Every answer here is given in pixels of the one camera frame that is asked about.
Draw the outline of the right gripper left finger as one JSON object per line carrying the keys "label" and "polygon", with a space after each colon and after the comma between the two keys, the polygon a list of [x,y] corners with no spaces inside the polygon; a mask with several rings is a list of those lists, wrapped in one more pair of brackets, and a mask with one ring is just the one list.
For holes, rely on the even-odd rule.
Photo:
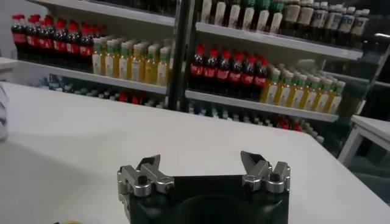
{"label": "right gripper left finger", "polygon": [[153,192],[168,195],[175,188],[174,177],[159,170],[160,155],[143,158],[140,163],[121,166],[117,171],[118,198],[122,203],[130,196],[148,197]]}

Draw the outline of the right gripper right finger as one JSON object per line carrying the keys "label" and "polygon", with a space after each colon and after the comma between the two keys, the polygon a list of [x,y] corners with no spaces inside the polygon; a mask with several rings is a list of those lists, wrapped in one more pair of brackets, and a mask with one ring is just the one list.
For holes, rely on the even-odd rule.
{"label": "right gripper right finger", "polygon": [[246,174],[242,176],[242,185],[251,192],[264,190],[272,194],[290,191],[291,168],[286,162],[277,162],[275,166],[260,154],[241,151],[241,161]]}

